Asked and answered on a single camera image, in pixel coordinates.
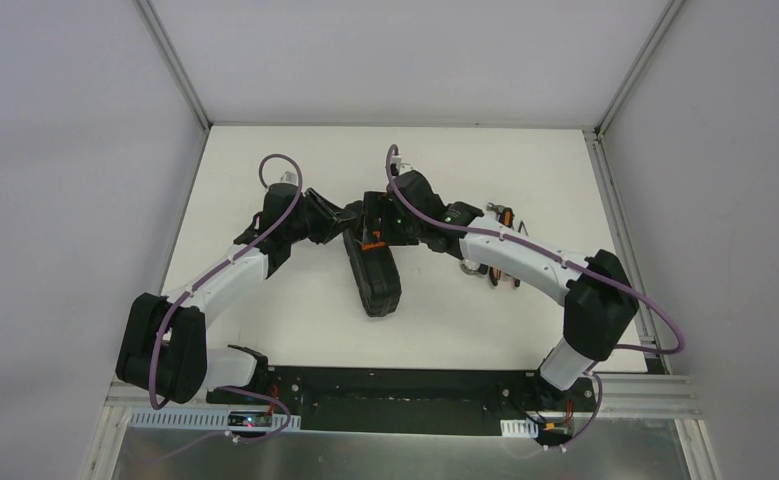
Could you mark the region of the black plastic tool case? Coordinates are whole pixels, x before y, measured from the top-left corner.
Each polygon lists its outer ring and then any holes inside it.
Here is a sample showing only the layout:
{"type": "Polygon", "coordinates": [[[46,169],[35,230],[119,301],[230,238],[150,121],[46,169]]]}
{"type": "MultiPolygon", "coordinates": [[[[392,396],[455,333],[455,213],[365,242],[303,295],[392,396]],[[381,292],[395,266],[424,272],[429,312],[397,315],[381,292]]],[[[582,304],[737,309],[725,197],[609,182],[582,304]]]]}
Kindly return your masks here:
{"type": "Polygon", "coordinates": [[[402,286],[398,268],[389,246],[363,246],[360,226],[342,234],[343,244],[365,314],[382,318],[399,305],[402,286]]]}

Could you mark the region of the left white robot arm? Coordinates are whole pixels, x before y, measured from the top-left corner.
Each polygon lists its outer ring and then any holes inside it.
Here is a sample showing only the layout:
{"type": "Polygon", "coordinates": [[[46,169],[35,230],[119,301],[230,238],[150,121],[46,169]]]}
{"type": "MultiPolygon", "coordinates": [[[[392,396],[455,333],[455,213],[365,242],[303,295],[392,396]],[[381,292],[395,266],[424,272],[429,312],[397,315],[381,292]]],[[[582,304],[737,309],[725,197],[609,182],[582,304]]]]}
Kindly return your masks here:
{"type": "Polygon", "coordinates": [[[262,402],[270,378],[259,354],[246,347],[211,348],[213,322],[289,258],[294,244],[326,244],[350,228],[356,213],[314,189],[275,183],[262,209],[215,264],[167,294],[136,297],[119,349],[115,374],[147,391],[155,408],[185,404],[202,390],[230,387],[246,404],[262,402]]]}

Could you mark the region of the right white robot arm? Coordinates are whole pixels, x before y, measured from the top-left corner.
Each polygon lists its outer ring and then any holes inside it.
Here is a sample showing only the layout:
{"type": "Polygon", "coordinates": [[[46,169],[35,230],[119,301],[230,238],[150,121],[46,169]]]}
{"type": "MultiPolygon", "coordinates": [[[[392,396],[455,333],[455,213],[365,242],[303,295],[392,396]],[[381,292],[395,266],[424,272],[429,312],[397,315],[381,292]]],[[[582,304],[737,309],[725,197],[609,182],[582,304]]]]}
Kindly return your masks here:
{"type": "Polygon", "coordinates": [[[563,308],[562,337],[532,384],[534,400],[545,409],[570,400],[577,379],[610,357],[638,311],[615,254],[600,250],[587,256],[533,245],[473,205],[444,203],[417,171],[394,177],[383,192],[366,192],[352,206],[359,221],[345,246],[371,316],[387,315],[400,299],[392,248],[419,244],[509,274],[563,308]]]}

